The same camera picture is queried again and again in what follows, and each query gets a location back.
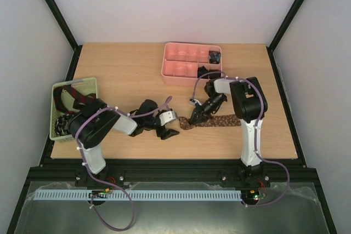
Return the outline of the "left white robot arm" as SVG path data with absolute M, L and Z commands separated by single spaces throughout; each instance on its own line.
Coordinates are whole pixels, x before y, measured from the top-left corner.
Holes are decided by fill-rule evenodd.
M 109 187 L 116 185 L 115 179 L 101 173 L 106 168 L 101 143 L 111 130 L 130 137 L 155 130 L 161 140 L 179 135 L 179 131 L 166 128 L 166 124 L 177 119 L 176 112 L 168 107 L 170 100 L 171 97 L 168 97 L 159 106 L 153 100 L 146 99 L 138 109 L 124 113 L 118 107 L 108 106 L 103 100 L 95 99 L 69 120 L 68 129 L 78 144 L 82 165 L 96 184 Z

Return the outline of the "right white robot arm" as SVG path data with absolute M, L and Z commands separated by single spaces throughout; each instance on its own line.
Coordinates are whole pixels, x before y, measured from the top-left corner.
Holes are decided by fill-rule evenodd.
M 200 102 L 194 95 L 190 98 L 194 109 L 189 124 L 200 124 L 213 119 L 213 115 L 230 96 L 234 114 L 242 128 L 242 152 L 236 172 L 237 180 L 244 186 L 257 184 L 259 188 L 265 188 L 261 127 L 268 103 L 258 79 L 220 77 L 209 80 L 204 90 L 208 95 L 205 102 Z

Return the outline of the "brown floral tie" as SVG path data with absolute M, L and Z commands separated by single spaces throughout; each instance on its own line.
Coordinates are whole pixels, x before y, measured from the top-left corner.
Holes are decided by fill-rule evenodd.
M 186 117 L 179 117 L 179 125 L 182 130 L 190 130 L 194 128 L 205 128 L 205 127 L 240 127 L 241 122 L 236 115 L 219 115 L 213 116 L 205 122 L 199 124 L 190 124 L 189 119 Z

